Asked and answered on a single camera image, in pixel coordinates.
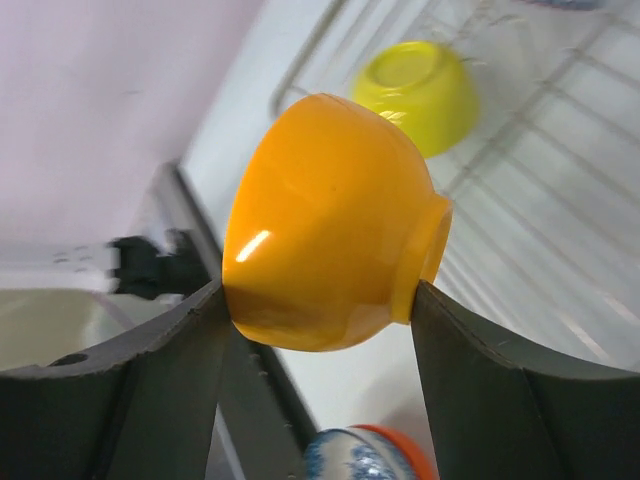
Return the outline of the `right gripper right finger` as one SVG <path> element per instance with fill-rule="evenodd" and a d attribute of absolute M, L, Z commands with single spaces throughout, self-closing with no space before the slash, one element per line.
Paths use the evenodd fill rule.
<path fill-rule="evenodd" d="M 639 376 L 526 339 L 427 282 L 411 329 L 444 479 L 635 479 Z"/>

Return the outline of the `yellow green bowl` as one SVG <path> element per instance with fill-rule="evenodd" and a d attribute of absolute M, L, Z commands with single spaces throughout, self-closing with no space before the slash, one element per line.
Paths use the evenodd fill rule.
<path fill-rule="evenodd" d="M 462 58 L 435 42 L 403 42 L 381 51 L 359 71 L 350 97 L 401 129 L 425 159 L 466 138 L 480 114 Z"/>

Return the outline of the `orange yellow bowl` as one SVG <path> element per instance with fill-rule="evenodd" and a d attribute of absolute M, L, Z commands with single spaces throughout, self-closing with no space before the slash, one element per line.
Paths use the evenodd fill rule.
<path fill-rule="evenodd" d="M 273 123 L 238 187 L 222 261 L 231 319 L 251 341 L 309 352 L 408 324 L 452 214 L 398 127 L 307 96 Z"/>

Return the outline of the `blue white floral bowl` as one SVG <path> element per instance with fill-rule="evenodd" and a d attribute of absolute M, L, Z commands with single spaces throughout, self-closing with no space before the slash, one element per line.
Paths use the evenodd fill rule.
<path fill-rule="evenodd" d="M 304 453 L 313 480 L 417 479 L 407 457 L 381 434 L 360 427 L 319 432 Z"/>

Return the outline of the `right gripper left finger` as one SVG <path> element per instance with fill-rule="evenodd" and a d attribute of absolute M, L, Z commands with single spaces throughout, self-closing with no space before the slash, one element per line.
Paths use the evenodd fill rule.
<path fill-rule="evenodd" d="M 47 366 L 1 375 L 5 479 L 201 479 L 230 317 L 213 281 Z"/>

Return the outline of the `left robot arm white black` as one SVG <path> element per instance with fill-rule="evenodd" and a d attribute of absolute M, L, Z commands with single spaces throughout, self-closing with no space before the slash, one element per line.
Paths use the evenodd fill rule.
<path fill-rule="evenodd" d="M 154 300 L 187 297 L 209 281 L 191 238 L 175 229 L 165 240 L 134 235 L 94 244 L 1 243 L 3 289 L 80 289 Z"/>

